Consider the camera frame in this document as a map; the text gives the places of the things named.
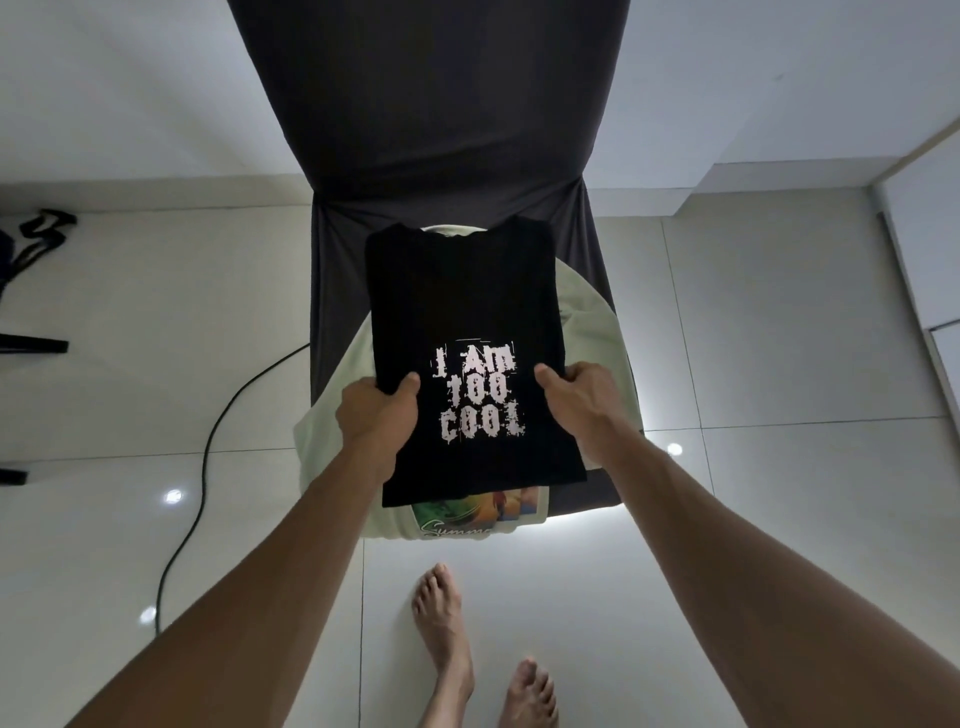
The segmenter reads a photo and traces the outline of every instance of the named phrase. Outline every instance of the tile grout line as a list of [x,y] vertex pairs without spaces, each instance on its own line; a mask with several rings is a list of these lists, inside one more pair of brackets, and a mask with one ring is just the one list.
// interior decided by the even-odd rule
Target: tile grout line
[[704,458],[707,460],[707,477],[710,479],[710,492],[713,497],[717,497],[717,489],[713,485],[713,470],[710,469],[710,453],[707,450],[707,437],[704,435],[704,429],[700,428],[700,441],[704,444]]
[[677,295],[677,281],[673,277],[673,263],[670,262],[670,248],[666,244],[666,228],[663,226],[663,218],[660,218],[660,238],[663,240],[663,252],[666,253],[666,267],[670,272],[670,286],[673,288],[673,303],[677,306],[677,321],[680,322],[680,335],[684,340],[684,354],[686,354],[686,370],[690,372],[690,387],[693,389],[693,403],[697,407],[697,421],[700,428],[704,428],[704,418],[700,414],[700,402],[697,400],[697,383],[693,380],[693,365],[690,364],[690,347],[686,344],[686,331],[684,331],[684,317],[680,313],[680,297]]
[[360,674],[357,679],[357,728],[363,719],[363,590],[367,581],[367,539],[361,538],[360,547]]
[[[296,448],[240,448],[240,449],[212,449],[211,455],[220,452],[280,452],[282,450]],[[3,460],[4,463],[65,463],[71,460],[120,460],[126,457],[170,457],[172,455],[203,455],[203,450],[190,450],[188,452],[143,452],[134,455],[82,455],[79,457],[35,457],[24,460]]]
[[680,322],[680,335],[684,339],[684,353],[686,354],[686,370],[690,372],[690,388],[693,390],[693,403],[697,407],[697,421],[700,423],[700,442],[704,444],[704,458],[707,460],[707,477],[710,479],[710,492],[716,497],[716,488],[713,485],[713,470],[710,469],[710,453],[707,451],[707,438],[704,436],[704,418],[700,414],[700,401],[697,399],[697,383],[693,380],[693,365],[690,363],[690,347],[686,344],[684,330],[684,316],[680,312],[680,296],[677,294],[677,280],[673,277],[673,263],[670,261],[670,248],[666,244],[666,227],[663,218],[660,218],[660,237],[663,239],[663,252],[666,253],[666,267],[670,271],[670,285],[673,287],[673,303],[677,306],[677,321]]
[[701,429],[746,429],[748,427],[797,427],[800,425],[856,425],[858,423],[896,423],[916,420],[949,420],[949,415],[916,415],[913,417],[866,417],[860,420],[814,420],[804,423],[763,423],[761,425],[714,425]]
[[[801,423],[761,423],[760,425],[708,425],[700,427],[663,427],[658,429],[644,429],[644,432],[689,432],[699,429],[743,429],[746,427],[795,427],[799,425],[855,425],[857,423],[890,423],[890,422],[912,422],[914,420],[949,420],[950,415],[915,415],[910,417],[866,417],[857,420],[811,420]],[[281,452],[284,450],[296,450],[296,448],[240,448],[240,449],[214,449],[210,451],[211,455],[228,452]],[[5,458],[0,462],[6,465],[30,465],[39,463],[66,463],[70,461],[84,460],[121,460],[132,457],[170,457],[174,455],[203,455],[202,450],[190,450],[186,452],[143,452],[134,455],[87,455],[80,457],[35,457],[12,459]]]

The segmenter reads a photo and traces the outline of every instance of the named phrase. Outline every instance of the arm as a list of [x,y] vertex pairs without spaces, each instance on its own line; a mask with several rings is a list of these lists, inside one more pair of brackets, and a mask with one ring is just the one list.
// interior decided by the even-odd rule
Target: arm
[[344,390],[344,447],[267,539],[137,655],[68,728],[281,726],[377,488],[417,421],[420,380]]
[[960,671],[633,430],[607,370],[536,374],[554,417],[610,474],[750,726],[960,725]]

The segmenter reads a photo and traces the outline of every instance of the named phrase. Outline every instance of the forearm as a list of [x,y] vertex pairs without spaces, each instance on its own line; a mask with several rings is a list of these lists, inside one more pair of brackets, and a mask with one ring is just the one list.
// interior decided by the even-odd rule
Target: forearm
[[610,425],[604,466],[751,726],[960,725],[960,672],[666,453]]
[[343,450],[270,536],[71,728],[282,725],[390,467],[369,443]]

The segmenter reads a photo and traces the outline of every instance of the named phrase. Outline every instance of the glossy floor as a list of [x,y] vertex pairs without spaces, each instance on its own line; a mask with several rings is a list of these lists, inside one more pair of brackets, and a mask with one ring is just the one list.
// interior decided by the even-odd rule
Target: glossy floor
[[[307,340],[309,224],[301,207],[87,215],[8,289],[0,330],[71,352],[0,359],[0,462],[31,470],[0,490],[4,728],[63,724],[148,643],[209,426]],[[864,194],[694,197],[597,228],[650,438],[960,662],[955,434]],[[225,419],[164,622],[295,502],[308,391],[298,354]],[[432,667],[407,605],[439,560],[465,593],[470,728],[493,724],[527,654],[567,725],[742,724],[620,507],[483,542],[359,545],[288,725],[416,724]]]

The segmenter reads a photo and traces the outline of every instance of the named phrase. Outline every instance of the hand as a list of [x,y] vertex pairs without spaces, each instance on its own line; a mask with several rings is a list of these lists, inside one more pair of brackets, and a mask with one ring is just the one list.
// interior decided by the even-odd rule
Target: hand
[[602,466],[603,445],[611,433],[605,425],[629,427],[620,393],[610,371],[599,364],[578,361],[565,374],[561,378],[546,364],[534,367],[554,419],[577,439],[584,455]]
[[411,372],[390,396],[376,388],[376,379],[365,376],[344,389],[337,408],[337,424],[344,433],[344,448],[369,443],[375,455],[391,462],[410,439],[417,424],[417,392],[420,375]]

